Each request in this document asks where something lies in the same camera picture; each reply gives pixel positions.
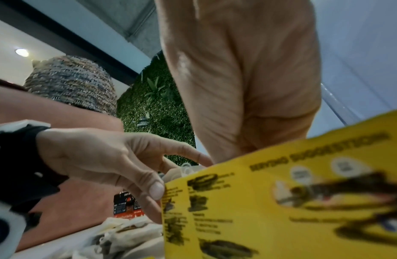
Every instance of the white ceiling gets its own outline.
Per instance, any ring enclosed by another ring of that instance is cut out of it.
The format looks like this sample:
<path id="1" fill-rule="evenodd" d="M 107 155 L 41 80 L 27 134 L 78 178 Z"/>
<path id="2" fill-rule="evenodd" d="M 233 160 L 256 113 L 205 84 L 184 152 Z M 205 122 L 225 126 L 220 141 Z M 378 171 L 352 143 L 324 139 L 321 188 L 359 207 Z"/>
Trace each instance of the white ceiling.
<path id="1" fill-rule="evenodd" d="M 29 57 L 15 53 L 18 48 L 27 49 Z M 63 52 L 42 41 L 4 23 L 0 20 L 0 78 L 23 85 L 32 72 L 32 60 L 46 60 L 64 55 Z M 128 86 L 113 79 L 117 95 L 120 96 Z"/>

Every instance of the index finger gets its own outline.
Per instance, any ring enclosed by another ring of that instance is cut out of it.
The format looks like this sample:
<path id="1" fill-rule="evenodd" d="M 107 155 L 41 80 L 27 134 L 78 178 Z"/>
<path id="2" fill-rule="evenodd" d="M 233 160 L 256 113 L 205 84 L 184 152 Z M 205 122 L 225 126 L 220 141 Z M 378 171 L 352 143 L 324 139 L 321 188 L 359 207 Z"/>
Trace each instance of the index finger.
<path id="1" fill-rule="evenodd" d="M 211 158 L 209 156 L 199 152 L 197 149 L 185 142 L 170 140 L 166 138 L 161 138 L 160 141 L 166 155 L 182 156 L 193 160 L 194 162 L 201 164 L 205 167 L 213 165 L 213 162 L 211 161 Z"/>

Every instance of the fingernail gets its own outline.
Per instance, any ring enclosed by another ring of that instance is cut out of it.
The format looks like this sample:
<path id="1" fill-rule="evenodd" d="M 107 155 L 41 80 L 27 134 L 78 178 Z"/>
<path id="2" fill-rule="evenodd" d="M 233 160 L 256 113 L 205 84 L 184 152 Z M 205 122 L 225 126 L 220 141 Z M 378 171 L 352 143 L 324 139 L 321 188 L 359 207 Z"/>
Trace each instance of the fingernail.
<path id="1" fill-rule="evenodd" d="M 153 200 L 160 200 L 164 194 L 164 185 L 159 182 L 155 182 L 152 186 L 150 186 L 149 194 L 150 197 L 153 198 Z"/>

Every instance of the hand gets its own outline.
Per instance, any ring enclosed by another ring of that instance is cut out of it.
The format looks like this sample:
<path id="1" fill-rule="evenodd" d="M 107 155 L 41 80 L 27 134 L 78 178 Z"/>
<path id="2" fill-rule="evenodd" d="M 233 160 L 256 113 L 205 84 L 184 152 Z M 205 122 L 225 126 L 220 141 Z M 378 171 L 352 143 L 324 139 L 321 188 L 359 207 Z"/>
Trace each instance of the hand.
<path id="1" fill-rule="evenodd" d="M 36 142 L 40 157 L 53 171 L 120 186 L 157 223 L 161 223 L 161 209 L 156 201 L 164 194 L 157 172 L 165 174 L 177 168 L 164 155 L 180 155 L 204 166 L 212 164 L 209 157 L 186 143 L 148 133 L 49 129 L 39 133 Z"/>
<path id="2" fill-rule="evenodd" d="M 305 138 L 321 105 L 309 0 L 156 0 L 193 130 L 222 162 Z"/>

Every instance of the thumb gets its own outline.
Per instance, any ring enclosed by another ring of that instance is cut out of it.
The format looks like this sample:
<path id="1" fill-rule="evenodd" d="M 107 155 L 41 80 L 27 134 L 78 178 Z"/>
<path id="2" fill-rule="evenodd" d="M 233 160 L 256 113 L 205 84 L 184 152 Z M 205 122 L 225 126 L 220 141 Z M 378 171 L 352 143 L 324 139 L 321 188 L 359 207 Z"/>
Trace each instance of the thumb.
<path id="1" fill-rule="evenodd" d="M 132 181 L 140 190 L 148 194 L 153 200 L 158 201 L 164 194 L 164 182 L 157 172 L 142 163 L 131 152 L 119 174 Z"/>

